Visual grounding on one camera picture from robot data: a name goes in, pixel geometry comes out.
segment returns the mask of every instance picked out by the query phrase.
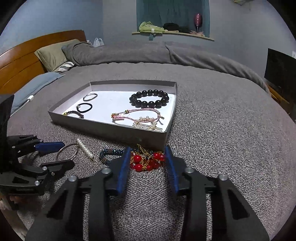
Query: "red bead necklace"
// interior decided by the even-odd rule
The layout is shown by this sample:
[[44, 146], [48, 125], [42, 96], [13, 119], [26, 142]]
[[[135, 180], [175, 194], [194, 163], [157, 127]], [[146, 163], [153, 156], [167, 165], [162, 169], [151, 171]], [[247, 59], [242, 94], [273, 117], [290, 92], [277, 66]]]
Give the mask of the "red bead necklace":
[[139, 152], [131, 152], [131, 168], [137, 172], [152, 171], [164, 165], [164, 154], [161, 151], [150, 154], [147, 150], [137, 144]]

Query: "window sill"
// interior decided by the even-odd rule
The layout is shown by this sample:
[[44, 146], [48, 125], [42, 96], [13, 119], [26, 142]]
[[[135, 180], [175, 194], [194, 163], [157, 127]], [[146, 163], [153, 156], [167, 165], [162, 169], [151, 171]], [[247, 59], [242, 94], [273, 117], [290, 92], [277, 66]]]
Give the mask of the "window sill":
[[[133, 32], [131, 34], [149, 34], [149, 33]], [[190, 36], [190, 37], [215, 41], [214, 39], [211, 39], [211, 38], [208, 38], [208, 37], [198, 36], [198, 35], [195, 35], [195, 34], [178, 33], [178, 32], [174, 32], [174, 31], [166, 31], [166, 32], [163, 32], [162, 34], [176, 34], [176, 35]]]

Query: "green cloth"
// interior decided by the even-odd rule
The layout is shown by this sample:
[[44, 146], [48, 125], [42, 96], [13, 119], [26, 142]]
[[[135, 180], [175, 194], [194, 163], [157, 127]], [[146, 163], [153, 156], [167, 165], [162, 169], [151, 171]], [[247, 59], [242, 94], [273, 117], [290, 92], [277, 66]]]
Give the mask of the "green cloth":
[[140, 24], [139, 31], [144, 32], [144, 33], [151, 33], [152, 28], [154, 29], [154, 33], [156, 33], [156, 34], [162, 34], [165, 31], [164, 28], [154, 26], [150, 21], [149, 22], [142, 22]]

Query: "gray blanket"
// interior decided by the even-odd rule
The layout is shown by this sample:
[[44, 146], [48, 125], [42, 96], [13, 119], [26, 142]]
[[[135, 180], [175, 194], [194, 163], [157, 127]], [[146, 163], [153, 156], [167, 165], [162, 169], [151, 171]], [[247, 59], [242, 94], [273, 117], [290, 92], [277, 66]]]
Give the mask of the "gray blanket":
[[112, 62], [180, 64], [246, 78], [269, 93], [262, 78], [250, 68], [221, 55], [202, 51], [200, 47], [195, 45], [175, 42], [128, 41], [92, 47], [89, 43], [81, 42], [63, 46], [62, 50], [66, 58], [77, 66]]
[[[259, 85], [230, 74], [173, 64], [110, 63], [74, 67], [35, 95], [9, 120], [8, 134], [37, 134], [45, 141], [82, 142], [95, 154], [91, 164], [79, 152], [75, 167], [56, 181], [44, 196], [21, 206], [19, 216], [30, 228], [50, 196], [70, 175], [93, 175], [105, 166], [98, 161], [103, 148], [124, 147], [94, 136], [54, 125], [48, 109], [89, 81], [168, 80], [178, 84], [178, 101], [168, 137], [173, 154], [202, 174], [224, 173], [241, 191], [272, 238], [295, 206], [296, 127], [285, 111]], [[71, 155], [65, 150], [60, 157]], [[54, 161], [55, 154], [30, 158], [33, 165]], [[88, 203], [84, 213], [84, 239], [88, 240]], [[211, 215], [208, 204], [208, 233]], [[111, 202], [117, 241], [178, 241], [184, 200], [175, 198], [163, 168], [130, 171], [123, 196]]]

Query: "green pillow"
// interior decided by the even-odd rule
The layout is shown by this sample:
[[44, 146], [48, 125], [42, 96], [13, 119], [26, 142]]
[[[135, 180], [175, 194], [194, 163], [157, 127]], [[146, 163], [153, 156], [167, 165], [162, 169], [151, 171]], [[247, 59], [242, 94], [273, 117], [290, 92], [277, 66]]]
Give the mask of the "green pillow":
[[51, 44], [36, 50], [35, 55], [40, 59], [48, 72], [57, 72], [59, 67], [63, 63], [68, 61], [62, 51], [62, 47], [65, 45], [76, 43], [80, 43], [80, 41], [77, 39], [73, 39], [65, 42]]

